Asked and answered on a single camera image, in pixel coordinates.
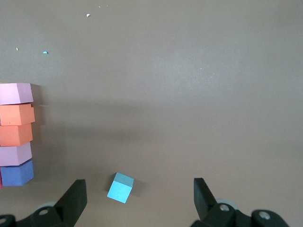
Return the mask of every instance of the purple block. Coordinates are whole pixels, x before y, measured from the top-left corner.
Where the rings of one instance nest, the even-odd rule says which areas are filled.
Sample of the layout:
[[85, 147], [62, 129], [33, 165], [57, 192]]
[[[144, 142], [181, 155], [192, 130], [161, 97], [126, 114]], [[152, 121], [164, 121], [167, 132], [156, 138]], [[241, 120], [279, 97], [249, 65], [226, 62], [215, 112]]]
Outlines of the purple block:
[[32, 103], [33, 101], [30, 84], [0, 84], [0, 105]]
[[0, 147], [0, 166], [19, 166], [31, 158], [30, 143], [18, 147]]

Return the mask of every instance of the block tower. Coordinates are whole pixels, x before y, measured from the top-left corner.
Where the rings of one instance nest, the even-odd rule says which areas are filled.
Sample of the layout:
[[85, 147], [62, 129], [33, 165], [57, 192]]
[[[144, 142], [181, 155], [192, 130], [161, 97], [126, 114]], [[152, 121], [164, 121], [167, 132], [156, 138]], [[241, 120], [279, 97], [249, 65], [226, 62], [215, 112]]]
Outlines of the block tower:
[[32, 102], [30, 84], [0, 84], [0, 188], [22, 186], [34, 177]]

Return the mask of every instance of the foam block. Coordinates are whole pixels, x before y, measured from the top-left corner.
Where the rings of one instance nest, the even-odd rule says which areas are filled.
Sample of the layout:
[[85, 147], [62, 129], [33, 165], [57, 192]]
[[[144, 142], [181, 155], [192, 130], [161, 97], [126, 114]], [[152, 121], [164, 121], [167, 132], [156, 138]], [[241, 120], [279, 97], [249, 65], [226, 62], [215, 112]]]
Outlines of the foam block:
[[22, 125], [35, 122], [31, 104], [0, 105], [0, 125]]
[[22, 186], [34, 178], [32, 160], [28, 160], [19, 166], [0, 167], [0, 171], [3, 186]]
[[33, 140], [32, 124], [0, 126], [0, 146], [21, 146]]
[[0, 166], [19, 166], [31, 158], [30, 143], [18, 147], [0, 147]]
[[3, 188], [3, 185], [2, 185], [2, 177], [1, 177], [1, 171], [0, 171], [0, 189]]
[[129, 194], [133, 188], [134, 179], [123, 175], [121, 173], [116, 173], [112, 186], [109, 189], [107, 197], [117, 200], [122, 203], [126, 203]]
[[0, 105], [32, 103], [33, 101], [30, 84], [0, 84]]

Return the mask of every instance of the blue block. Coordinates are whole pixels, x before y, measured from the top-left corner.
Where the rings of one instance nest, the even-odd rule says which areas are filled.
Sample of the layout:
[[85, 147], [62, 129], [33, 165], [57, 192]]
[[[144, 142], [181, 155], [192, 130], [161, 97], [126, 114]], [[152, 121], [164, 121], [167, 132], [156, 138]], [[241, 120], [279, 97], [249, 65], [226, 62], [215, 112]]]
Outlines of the blue block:
[[133, 188], [134, 179], [121, 173], [116, 173], [112, 186], [109, 189], [107, 197], [126, 203], [129, 194]]
[[22, 186], [34, 178], [32, 160], [28, 160], [19, 166], [0, 167], [0, 171], [3, 186]]

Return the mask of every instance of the light blue cube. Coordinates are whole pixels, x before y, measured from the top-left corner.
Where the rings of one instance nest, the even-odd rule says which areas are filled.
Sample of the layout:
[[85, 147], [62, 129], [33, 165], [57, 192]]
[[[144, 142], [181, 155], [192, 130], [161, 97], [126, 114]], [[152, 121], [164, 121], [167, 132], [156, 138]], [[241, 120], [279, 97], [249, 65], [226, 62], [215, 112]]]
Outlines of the light blue cube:
[[116, 173], [112, 186], [109, 189], [107, 197], [126, 203], [129, 194], [133, 188], [134, 179], [121, 173]]

